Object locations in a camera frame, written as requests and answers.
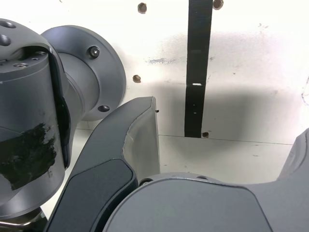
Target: circular flange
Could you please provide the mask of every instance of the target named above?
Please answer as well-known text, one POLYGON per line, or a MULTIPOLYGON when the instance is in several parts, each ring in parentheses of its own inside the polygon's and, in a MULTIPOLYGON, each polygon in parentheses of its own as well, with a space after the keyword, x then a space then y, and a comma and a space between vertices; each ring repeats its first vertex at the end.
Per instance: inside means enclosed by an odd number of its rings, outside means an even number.
POLYGON ((126 74, 119 56, 105 39, 91 30, 78 26, 51 28, 42 36, 58 53, 70 54, 85 62, 98 80, 98 101, 86 113, 83 120, 103 119, 117 108, 125 94, 126 74), (99 52, 94 53, 93 47, 96 47, 99 52), (100 110, 103 107, 108 107, 110 110, 100 110))

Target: gray plastic cover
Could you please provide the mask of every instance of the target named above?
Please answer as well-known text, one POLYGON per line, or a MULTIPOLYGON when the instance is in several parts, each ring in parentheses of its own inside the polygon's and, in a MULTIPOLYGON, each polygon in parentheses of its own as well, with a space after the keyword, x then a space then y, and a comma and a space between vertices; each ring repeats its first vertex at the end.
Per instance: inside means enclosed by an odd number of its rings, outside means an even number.
MULTIPOLYGON (((296 138, 281 174, 276 181, 262 184, 238 185, 248 189, 255 195, 270 227, 275 232, 309 231, 308 138, 309 129, 296 138)), ((202 177, 201 179, 199 175, 189 173, 167 173, 150 176, 149 178, 154 181, 168 178, 191 178, 199 179, 205 183, 213 182, 236 187, 233 184, 223 183, 209 177, 202 177)), ((227 196, 227 198, 229 200, 233 199, 232 196, 227 196)), ((217 201, 217 196, 212 196, 211 200, 217 201)))
POLYGON ((193 179, 152 181, 116 208, 104 232, 271 232, 245 188, 193 179))

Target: bolt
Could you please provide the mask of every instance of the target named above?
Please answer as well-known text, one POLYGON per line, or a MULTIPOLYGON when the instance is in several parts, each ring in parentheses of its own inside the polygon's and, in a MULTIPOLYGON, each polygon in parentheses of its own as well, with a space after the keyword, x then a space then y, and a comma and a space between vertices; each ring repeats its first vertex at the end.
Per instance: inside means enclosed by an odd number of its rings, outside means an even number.
POLYGON ((24 68, 24 67, 27 67, 28 65, 25 63, 17 63, 17 64, 14 64, 13 66, 18 67, 18 68, 24 68))
POLYGON ((151 181, 152 181, 152 179, 145 178, 145 179, 141 180, 140 186, 147 185, 151 181))
POLYGON ((88 53, 92 59, 98 58, 100 55, 100 50, 98 47, 93 46, 88 49, 88 53))
POLYGON ((199 178, 199 179, 204 179, 204 180, 208 180, 207 177, 205 177, 205 176, 203 176, 203 175, 198 176, 197 178, 199 178))
POLYGON ((99 110, 100 112, 107 112, 107 111, 110 110, 110 107, 107 106, 107 105, 102 105, 102 106, 99 106, 99 107, 98 107, 98 110, 99 110))
POLYGON ((40 56, 44 56, 44 55, 46 55, 46 52, 36 52, 35 54, 38 54, 40 56))

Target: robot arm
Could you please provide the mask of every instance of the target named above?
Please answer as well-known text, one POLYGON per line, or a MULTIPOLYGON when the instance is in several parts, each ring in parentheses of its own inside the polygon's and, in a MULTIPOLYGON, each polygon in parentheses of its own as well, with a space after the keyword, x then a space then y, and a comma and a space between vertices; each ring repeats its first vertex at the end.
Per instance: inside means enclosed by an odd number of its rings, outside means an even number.
POLYGON ((0 20, 0 220, 46 202, 70 163, 77 122, 104 118, 45 231, 308 231, 309 130, 296 139, 274 182, 233 185, 197 174, 159 174, 155 99, 116 109, 125 76, 112 47, 74 26, 43 36, 53 46, 0 20))

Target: black stripe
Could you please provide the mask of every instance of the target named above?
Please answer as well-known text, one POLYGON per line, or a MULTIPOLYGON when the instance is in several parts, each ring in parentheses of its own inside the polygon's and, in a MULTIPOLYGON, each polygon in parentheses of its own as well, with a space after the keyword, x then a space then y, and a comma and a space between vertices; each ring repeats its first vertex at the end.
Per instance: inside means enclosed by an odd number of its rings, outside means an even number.
POLYGON ((189 0, 187 80, 185 93, 185 137, 201 137, 212 0, 189 0))

